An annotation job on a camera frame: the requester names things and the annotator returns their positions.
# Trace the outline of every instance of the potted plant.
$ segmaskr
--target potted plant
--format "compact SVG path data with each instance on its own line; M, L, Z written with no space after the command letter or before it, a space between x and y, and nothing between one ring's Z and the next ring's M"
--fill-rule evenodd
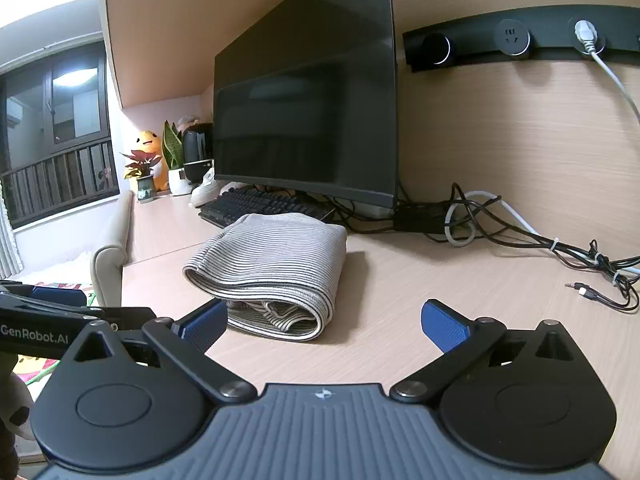
M186 195L193 189L193 184L184 174L184 153L182 152L182 141L180 133L175 127L175 123L169 126L168 121L164 122L164 133L162 134L162 154L169 167L169 189L172 195Z
M127 174L124 178L135 178L138 181L138 201L140 203L150 202L156 196L156 186L151 169L162 160L155 153L147 153L142 150L131 150L131 155L123 153L132 160L125 166Z

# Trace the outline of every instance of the black monitor screen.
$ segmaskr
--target black monitor screen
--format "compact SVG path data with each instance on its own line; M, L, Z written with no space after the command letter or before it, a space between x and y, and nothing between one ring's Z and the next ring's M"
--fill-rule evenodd
M219 180L393 207L391 0L285 0L216 56Z

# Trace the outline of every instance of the knob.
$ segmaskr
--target knob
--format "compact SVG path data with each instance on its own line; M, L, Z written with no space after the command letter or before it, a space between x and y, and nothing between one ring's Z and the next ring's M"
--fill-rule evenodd
M455 62L453 41L441 32L427 34L420 49L426 68L443 68Z

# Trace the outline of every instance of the white pot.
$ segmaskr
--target white pot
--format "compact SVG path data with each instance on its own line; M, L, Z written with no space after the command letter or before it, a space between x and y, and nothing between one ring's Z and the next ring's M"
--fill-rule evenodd
M172 195L187 195L191 193L193 184L184 175L184 169L169 170L169 189Z

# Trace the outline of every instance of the orange plush toy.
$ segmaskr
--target orange plush toy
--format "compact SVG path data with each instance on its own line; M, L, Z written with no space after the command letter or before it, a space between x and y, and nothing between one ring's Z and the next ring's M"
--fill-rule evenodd
M156 191L166 191L169 189L169 168L167 167L164 156L162 156L162 139L155 133L145 131L140 132L136 137L136 142L132 147L132 150L141 150L145 153L153 153L161 158L152 169L154 176L154 184ZM135 179L131 179L131 187L136 192L138 183Z

